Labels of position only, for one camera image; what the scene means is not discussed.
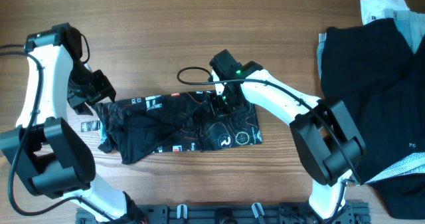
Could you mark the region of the black orange-patterned cycling jersey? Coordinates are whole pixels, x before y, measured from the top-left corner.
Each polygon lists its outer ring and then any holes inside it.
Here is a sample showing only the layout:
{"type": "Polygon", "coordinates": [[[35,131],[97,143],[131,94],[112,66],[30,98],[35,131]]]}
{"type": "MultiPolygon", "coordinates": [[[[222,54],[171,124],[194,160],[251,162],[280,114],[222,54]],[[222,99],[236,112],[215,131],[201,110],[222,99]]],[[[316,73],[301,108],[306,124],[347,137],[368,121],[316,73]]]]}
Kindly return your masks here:
{"type": "Polygon", "coordinates": [[[226,112],[213,90],[180,92],[97,103],[96,121],[82,132],[97,131],[99,150],[117,151],[125,165],[152,153],[218,151],[263,142],[256,107],[244,103],[226,112]]]}

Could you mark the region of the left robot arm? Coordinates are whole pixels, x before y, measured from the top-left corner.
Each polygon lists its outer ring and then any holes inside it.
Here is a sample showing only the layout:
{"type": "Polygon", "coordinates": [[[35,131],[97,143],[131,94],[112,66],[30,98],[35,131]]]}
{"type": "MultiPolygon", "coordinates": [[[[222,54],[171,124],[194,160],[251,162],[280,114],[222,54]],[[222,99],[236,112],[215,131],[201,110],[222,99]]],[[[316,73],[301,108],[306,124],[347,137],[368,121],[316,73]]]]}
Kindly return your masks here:
{"type": "Polygon", "coordinates": [[[25,56],[29,81],[15,129],[1,134],[1,151],[11,170],[34,196],[58,207],[71,201],[99,223],[138,221],[141,211],[129,195],[96,173],[90,148],[67,122],[67,108],[89,115],[97,102],[116,97],[100,70],[90,70],[86,37],[68,23],[31,34],[22,45],[4,45],[4,56],[25,56]]]}

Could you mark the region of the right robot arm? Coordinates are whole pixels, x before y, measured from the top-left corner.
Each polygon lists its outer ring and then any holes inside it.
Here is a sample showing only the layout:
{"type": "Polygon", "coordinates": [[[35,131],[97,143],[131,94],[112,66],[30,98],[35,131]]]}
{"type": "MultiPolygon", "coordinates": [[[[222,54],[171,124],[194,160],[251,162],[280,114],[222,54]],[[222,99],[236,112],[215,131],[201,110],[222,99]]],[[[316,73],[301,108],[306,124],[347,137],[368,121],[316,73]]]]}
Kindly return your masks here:
{"type": "Polygon", "coordinates": [[[297,91],[254,61],[241,64],[228,50],[213,56],[209,65],[226,110],[249,102],[289,126],[301,164],[313,180],[309,210],[320,222],[335,221],[345,206],[347,184],[361,181],[357,165],[366,154],[344,102],[297,91]]]}

